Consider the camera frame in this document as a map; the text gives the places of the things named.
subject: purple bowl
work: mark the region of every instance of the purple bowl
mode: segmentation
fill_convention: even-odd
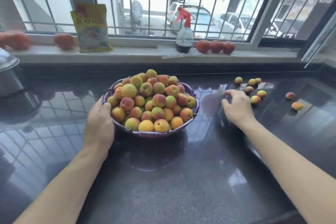
[[[120,79],[118,81],[116,81],[110,89],[108,89],[108,92],[104,95],[102,103],[106,103],[107,99],[112,96],[114,94],[114,86],[117,85],[118,83],[122,82],[123,79]],[[186,123],[184,123],[182,126],[178,127],[177,129],[174,130],[170,130],[168,132],[165,133],[159,133],[159,132],[140,132],[140,131],[133,131],[132,129],[127,129],[125,128],[123,125],[119,124],[118,122],[116,122],[115,120],[113,120],[113,123],[119,127],[120,129],[122,129],[123,131],[126,131],[129,134],[138,136],[138,137],[147,137],[147,138],[159,138],[159,137],[166,137],[166,136],[170,136],[174,133],[177,133],[179,131],[182,131],[186,126],[188,126],[196,117],[198,110],[200,108],[200,102],[198,100],[198,98],[196,98],[196,94],[194,93],[194,91],[192,90],[192,88],[185,83],[182,83],[179,81],[180,84],[182,84],[184,86],[184,92],[188,93],[189,95],[193,96],[196,99],[196,106],[192,109],[192,113],[194,114],[193,117],[187,121]]]

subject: hand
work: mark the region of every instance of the hand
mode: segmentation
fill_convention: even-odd
[[[102,98],[94,104],[87,116],[83,149],[98,150],[106,158],[114,140],[114,124],[111,118],[111,104],[102,105]]]
[[[235,124],[238,128],[250,121],[256,121],[251,108],[250,98],[244,91],[226,90],[224,95],[231,95],[232,101],[222,100],[222,107],[227,119]]]

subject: bowl rim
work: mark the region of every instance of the bowl rim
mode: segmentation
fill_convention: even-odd
[[[113,94],[112,94],[112,91],[114,91],[114,89],[113,89],[114,86],[116,86],[118,83],[122,82],[123,80],[124,80],[124,78],[123,78],[123,79],[119,79],[119,80],[117,80],[114,84],[112,84],[112,86],[111,86],[110,88],[107,89],[107,93],[105,93],[105,94],[103,95],[103,99],[102,99],[102,101],[101,101],[102,104],[106,103],[106,100],[107,100],[106,97],[107,97],[107,95],[109,95],[109,96],[112,96],[112,95],[113,95]],[[179,128],[185,128],[187,125],[189,125],[189,124],[196,118],[197,113],[198,113],[198,111],[199,111],[199,109],[200,109],[200,102],[199,102],[199,99],[196,97],[195,92],[193,91],[193,89],[192,89],[188,84],[183,83],[183,82],[180,82],[180,80],[178,80],[178,83],[182,84],[185,88],[188,88],[188,90],[191,92],[191,96],[194,97],[195,100],[196,100],[196,106],[194,107],[194,108],[196,108],[196,109],[195,109],[195,112],[194,112],[192,118],[191,118],[190,120],[188,120],[186,123],[184,123],[181,127],[178,127],[178,128],[176,128],[176,129],[173,129],[173,130],[169,130],[169,131],[164,132],[164,133],[162,133],[162,132],[142,132],[142,131],[133,131],[133,130],[130,129],[130,128],[125,128],[123,125],[121,125],[120,123],[116,122],[116,121],[112,118],[113,123],[114,123],[117,127],[119,127],[119,128],[121,128],[122,130],[126,131],[127,133],[129,133],[129,134],[133,134],[133,135],[136,135],[136,136],[139,136],[139,135],[150,135],[150,136],[158,135],[158,136],[160,136],[160,137],[163,137],[164,135],[168,136],[168,135],[171,135],[171,134],[173,134],[173,133],[179,132],[179,131],[181,130],[181,129],[179,129]]]

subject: spray bottle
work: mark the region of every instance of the spray bottle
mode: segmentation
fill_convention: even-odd
[[[190,21],[191,17],[193,19],[195,18],[186,9],[183,9],[182,7],[178,7],[177,9],[180,11],[180,13],[174,23],[176,24],[176,22],[178,22],[181,19],[185,19],[185,23],[183,28],[177,34],[176,50],[178,52],[187,53],[191,49],[194,39],[194,33],[190,28]]]

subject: countertop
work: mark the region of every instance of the countertop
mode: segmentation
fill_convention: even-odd
[[[336,177],[336,90],[318,72],[247,73],[267,97],[253,109],[272,133]],[[285,223],[301,217],[244,134],[221,110],[238,74],[178,75],[200,100],[176,136],[130,137],[117,130],[78,219],[103,223]],[[82,147],[86,115],[118,76],[31,79],[0,103],[0,219],[12,223]],[[287,92],[303,110],[290,111]]]

